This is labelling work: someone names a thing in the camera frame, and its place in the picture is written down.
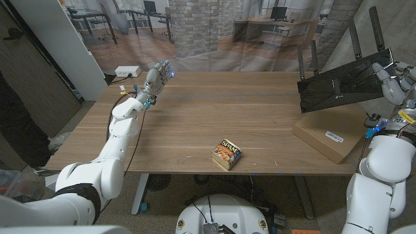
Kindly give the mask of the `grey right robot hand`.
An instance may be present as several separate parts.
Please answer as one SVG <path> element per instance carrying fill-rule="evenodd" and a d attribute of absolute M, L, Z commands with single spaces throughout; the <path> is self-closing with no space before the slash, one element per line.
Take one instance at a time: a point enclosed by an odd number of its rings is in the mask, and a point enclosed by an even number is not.
<path fill-rule="evenodd" d="M 372 69 L 382 83 L 384 98 L 395 106 L 382 129 L 397 137 L 415 134 L 415 66 L 397 62 L 393 75 L 377 62 L 372 64 Z"/>

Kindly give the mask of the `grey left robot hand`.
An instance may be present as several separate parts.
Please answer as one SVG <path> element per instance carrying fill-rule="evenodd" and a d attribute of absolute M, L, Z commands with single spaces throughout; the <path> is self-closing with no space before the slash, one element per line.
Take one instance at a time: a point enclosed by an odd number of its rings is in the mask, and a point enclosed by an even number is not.
<path fill-rule="evenodd" d="M 162 92 L 165 84 L 173 77 L 174 72 L 168 60 L 156 63 L 148 72 L 142 88 L 136 95 L 136 99 L 143 106 L 154 105 L 157 95 Z"/>

